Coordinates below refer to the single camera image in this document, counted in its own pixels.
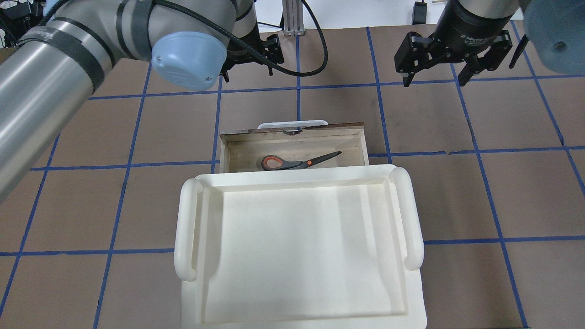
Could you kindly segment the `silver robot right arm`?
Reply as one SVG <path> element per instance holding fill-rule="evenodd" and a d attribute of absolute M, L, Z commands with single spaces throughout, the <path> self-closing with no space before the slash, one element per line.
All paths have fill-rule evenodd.
<path fill-rule="evenodd" d="M 443 63 L 464 63 L 465 86 L 483 71 L 495 71 L 510 52 L 510 68 L 528 43 L 547 69 L 584 73 L 582 0 L 448 0 L 428 37 L 409 32 L 394 56 L 408 87 L 415 75 Z"/>

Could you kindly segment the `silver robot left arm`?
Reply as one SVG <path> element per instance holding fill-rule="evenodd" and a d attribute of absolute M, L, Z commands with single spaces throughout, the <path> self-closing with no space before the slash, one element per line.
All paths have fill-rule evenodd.
<path fill-rule="evenodd" d="M 61 0 L 48 18 L 1 65 L 2 200 L 123 58 L 193 91 L 240 63 L 284 62 L 252 0 Z"/>

